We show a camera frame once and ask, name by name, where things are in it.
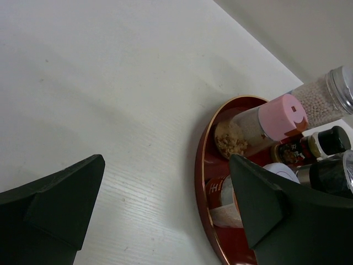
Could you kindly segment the grey lid white powder jar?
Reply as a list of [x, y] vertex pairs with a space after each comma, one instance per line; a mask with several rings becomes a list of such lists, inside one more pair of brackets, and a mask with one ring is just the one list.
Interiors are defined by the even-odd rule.
[[312, 189], [352, 198], [352, 150], [293, 169], [299, 182]]

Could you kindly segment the pink lid spice shaker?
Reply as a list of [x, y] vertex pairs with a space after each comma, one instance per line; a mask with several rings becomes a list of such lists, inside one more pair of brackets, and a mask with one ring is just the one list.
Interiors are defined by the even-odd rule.
[[215, 144], [223, 157], [251, 157], [288, 137], [301, 134], [308, 126], [301, 102], [284, 94], [258, 107], [220, 121], [214, 132]]

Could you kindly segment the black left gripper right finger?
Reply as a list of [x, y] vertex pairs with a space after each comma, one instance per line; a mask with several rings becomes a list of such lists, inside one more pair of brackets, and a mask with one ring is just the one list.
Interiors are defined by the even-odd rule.
[[258, 264], [351, 264], [352, 200], [229, 161], [240, 217]]

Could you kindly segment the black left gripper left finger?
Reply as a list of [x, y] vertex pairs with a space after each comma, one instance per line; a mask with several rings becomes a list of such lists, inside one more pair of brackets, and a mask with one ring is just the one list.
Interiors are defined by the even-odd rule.
[[1, 264], [73, 264], [83, 247], [105, 161], [92, 155], [1, 193]]

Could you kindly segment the blue label silver lid jar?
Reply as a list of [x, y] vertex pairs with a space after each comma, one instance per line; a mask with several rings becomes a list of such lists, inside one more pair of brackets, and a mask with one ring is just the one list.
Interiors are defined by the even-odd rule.
[[303, 84], [290, 94], [302, 104], [308, 129], [352, 115], [352, 69], [340, 66], [316, 80]]

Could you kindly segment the small black cap pepper bottle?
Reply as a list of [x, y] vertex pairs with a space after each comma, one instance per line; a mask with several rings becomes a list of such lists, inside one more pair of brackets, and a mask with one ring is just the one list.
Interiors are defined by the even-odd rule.
[[342, 127], [334, 126], [300, 139], [295, 137], [286, 143], [274, 145], [271, 148], [271, 158], [273, 162], [288, 166], [304, 166], [349, 149], [351, 141], [348, 134]]

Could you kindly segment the white lid red label jar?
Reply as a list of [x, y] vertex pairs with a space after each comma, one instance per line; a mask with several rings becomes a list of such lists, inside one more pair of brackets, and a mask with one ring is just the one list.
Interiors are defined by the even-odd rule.
[[282, 163], [259, 166], [249, 163], [245, 172], [211, 178], [206, 184], [212, 222], [218, 227], [243, 228], [244, 224], [271, 230], [285, 216], [282, 190], [265, 177], [276, 175], [300, 184], [294, 172]]

